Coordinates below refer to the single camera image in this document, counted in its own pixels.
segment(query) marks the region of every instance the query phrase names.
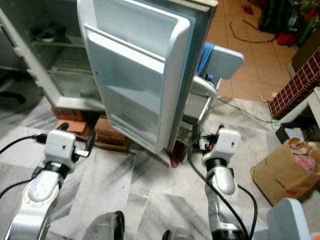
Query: blue object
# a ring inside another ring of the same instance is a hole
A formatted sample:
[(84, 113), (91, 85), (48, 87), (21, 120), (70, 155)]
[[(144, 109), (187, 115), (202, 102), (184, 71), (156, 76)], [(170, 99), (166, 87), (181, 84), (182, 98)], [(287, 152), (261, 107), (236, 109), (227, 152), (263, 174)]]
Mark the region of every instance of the blue object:
[[(210, 56), (211, 56), (212, 52), (214, 51), (215, 46), (216, 45), (214, 45), (214, 44), (212, 44), (210, 42), (206, 42), (204, 44), (204, 48), (203, 48), (203, 52), (202, 52), (202, 55), (201, 55), (201, 59), (200, 59), (198, 68), (196, 70), (196, 74), (198, 76), (200, 76), (203, 73), (207, 62), (209, 61)], [(212, 78), (213, 78), (212, 75), (208, 75), (205, 79), (211, 82)]]

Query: marble floor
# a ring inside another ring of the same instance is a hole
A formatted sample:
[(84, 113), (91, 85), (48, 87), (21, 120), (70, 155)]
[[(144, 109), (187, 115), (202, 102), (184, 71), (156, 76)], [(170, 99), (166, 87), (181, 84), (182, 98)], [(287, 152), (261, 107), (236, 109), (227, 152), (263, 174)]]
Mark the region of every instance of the marble floor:
[[(9, 88), (21, 91), (27, 102), (0, 101), (0, 147), (13, 140), (51, 130), (56, 119), (41, 90), (30, 80), (13, 82)], [(248, 100), (223, 98), (224, 101), (269, 121), (268, 105)], [(250, 168), (280, 146), (275, 125), (261, 122), (216, 101), (203, 132), (216, 132), (220, 124), (238, 130), (241, 142), (232, 157), (237, 182), (248, 189), (258, 204), (257, 224), (265, 226), (271, 205), (253, 183)], [(0, 156), (0, 191), (28, 179), (44, 158), (44, 146), (25, 140)], [(201, 156), (194, 155), (195, 166), (205, 174)], [(196, 240), (212, 239), (209, 230), (205, 184), (188, 164), (169, 168), (151, 153), (139, 149), (136, 154), (114, 154), (95, 147), (88, 159), (80, 159), (60, 191), (52, 213), (48, 240), (81, 240), (86, 228), (98, 215), (121, 210), (125, 216), (126, 240), (161, 239), (167, 229), (188, 229)], [(0, 239), (21, 199), (23, 186), (7, 192), (0, 203)], [(239, 205), (245, 225), (250, 226), (253, 204), (240, 191)], [(302, 201), (310, 232), (320, 232), (320, 191), (311, 191)]]

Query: black bag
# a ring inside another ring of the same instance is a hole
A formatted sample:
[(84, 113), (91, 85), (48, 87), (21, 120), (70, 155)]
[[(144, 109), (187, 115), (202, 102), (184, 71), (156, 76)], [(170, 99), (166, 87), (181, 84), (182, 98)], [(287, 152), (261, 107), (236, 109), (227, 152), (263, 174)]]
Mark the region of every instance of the black bag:
[(288, 30), (291, 4), (289, 0), (269, 0), (259, 20), (263, 32), (279, 34)]

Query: tile floor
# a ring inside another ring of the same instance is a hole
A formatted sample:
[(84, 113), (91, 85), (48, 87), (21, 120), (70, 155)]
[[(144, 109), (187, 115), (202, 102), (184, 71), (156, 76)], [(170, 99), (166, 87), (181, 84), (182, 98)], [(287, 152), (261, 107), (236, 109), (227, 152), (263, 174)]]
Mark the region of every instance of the tile floor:
[(244, 13), (241, 8), (244, 3), (248, 2), (219, 0), (206, 40), (244, 55), (242, 67), (231, 79), (222, 80), (219, 95), (261, 102), (259, 95), (265, 100), (272, 99), (272, 93), (279, 92), (289, 82), (291, 78), (286, 68), (298, 47), (280, 46), (276, 40), (271, 43), (248, 43), (236, 39), (230, 29), (230, 22), (239, 38), (264, 41), (274, 37), (243, 22), (246, 19), (258, 26), (261, 15), (261, 9), (252, 4), (254, 15)]

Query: refrigerator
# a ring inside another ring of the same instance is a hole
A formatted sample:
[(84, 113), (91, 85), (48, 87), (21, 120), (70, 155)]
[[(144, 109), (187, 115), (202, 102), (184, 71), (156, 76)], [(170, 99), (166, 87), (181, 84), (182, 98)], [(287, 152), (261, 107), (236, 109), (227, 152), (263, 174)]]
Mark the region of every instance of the refrigerator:
[[(157, 154), (174, 147), (217, 5), (0, 0), (0, 21), (54, 107), (106, 112), (113, 127)], [(64, 33), (55, 36), (52, 23)], [(37, 28), (54, 37), (39, 39)]]

